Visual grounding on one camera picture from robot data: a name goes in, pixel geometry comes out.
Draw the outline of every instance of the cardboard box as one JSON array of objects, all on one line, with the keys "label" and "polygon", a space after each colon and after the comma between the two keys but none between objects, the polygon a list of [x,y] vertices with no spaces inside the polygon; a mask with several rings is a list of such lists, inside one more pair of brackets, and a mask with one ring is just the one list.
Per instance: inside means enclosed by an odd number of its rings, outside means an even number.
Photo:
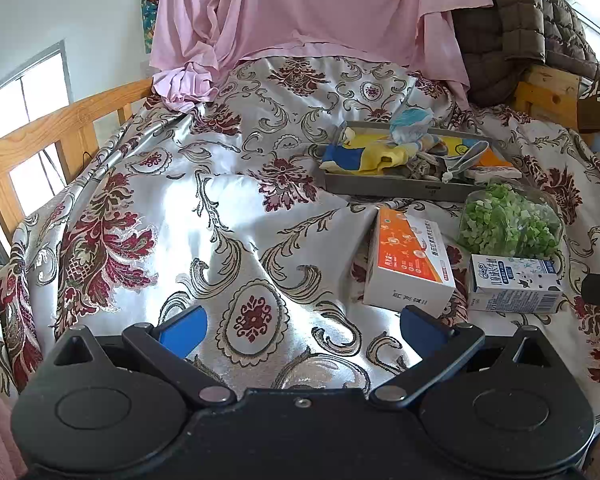
[{"label": "cardboard box", "polygon": [[467,308],[473,310],[553,314],[562,283],[547,260],[472,254],[467,291]]},{"label": "cardboard box", "polygon": [[370,245],[364,302],[396,312],[414,304],[438,317],[455,288],[438,225],[381,207]]}]

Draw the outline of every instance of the quilted jacket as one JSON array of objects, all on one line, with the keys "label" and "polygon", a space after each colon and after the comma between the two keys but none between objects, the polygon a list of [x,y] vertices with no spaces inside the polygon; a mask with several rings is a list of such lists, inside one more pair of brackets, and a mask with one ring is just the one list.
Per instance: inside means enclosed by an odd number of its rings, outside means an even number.
[{"label": "quilted jacket", "polygon": [[469,99],[506,101],[531,64],[593,79],[600,66],[575,11],[565,0],[493,0],[493,7],[453,11],[469,75]]}]

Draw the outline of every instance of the metal bolt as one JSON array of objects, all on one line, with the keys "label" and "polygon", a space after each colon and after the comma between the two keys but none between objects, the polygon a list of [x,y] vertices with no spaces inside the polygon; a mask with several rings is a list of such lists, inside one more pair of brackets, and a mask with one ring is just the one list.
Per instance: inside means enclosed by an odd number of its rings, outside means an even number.
[{"label": "metal bolt", "polygon": [[294,400],[294,404],[296,405],[296,408],[310,408],[311,407],[311,401],[309,399],[301,399],[300,397],[298,397],[296,400]]},{"label": "metal bolt", "polygon": [[224,386],[207,386],[198,395],[206,402],[226,402],[231,398],[231,390]]},{"label": "metal bolt", "polygon": [[406,399],[407,392],[400,386],[386,384],[385,386],[380,386],[376,390],[376,397],[380,400],[384,400],[384,402],[399,402],[400,400]]}]

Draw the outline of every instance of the wooden bed frame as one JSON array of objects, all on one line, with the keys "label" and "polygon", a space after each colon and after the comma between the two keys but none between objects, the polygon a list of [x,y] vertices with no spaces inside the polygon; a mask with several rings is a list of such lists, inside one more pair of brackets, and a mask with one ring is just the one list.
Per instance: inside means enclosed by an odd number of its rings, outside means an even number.
[{"label": "wooden bed frame", "polygon": [[55,143],[67,183],[82,170],[84,153],[98,151],[93,121],[117,111],[122,126],[131,117],[131,103],[151,93],[152,80],[144,79],[82,99],[40,117],[0,139],[0,225],[7,240],[25,215],[9,172]]}]

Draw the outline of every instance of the silver damask fabric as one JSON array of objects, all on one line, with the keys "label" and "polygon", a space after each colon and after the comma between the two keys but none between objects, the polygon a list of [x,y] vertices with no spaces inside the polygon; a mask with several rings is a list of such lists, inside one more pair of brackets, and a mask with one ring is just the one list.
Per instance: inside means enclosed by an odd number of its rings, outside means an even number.
[{"label": "silver damask fabric", "polygon": [[580,137],[507,107],[460,112],[447,89],[387,63],[272,57],[236,68],[188,115],[150,98],[81,176],[17,229],[0,269],[0,392],[13,402],[67,327],[97,335],[158,324],[191,304],[208,317],[188,356],[238,393],[247,386],[358,387],[416,364],[398,314],[362,303],[377,200],[335,196],[318,170],[343,120],[387,121],[400,104],[440,127],[495,138],[567,225],[570,284],[553,316],[469,312],[462,204],[386,204],[437,222],[457,290],[443,320],[487,333],[538,325],[600,417],[600,308],[580,283],[600,272],[600,158]]}]

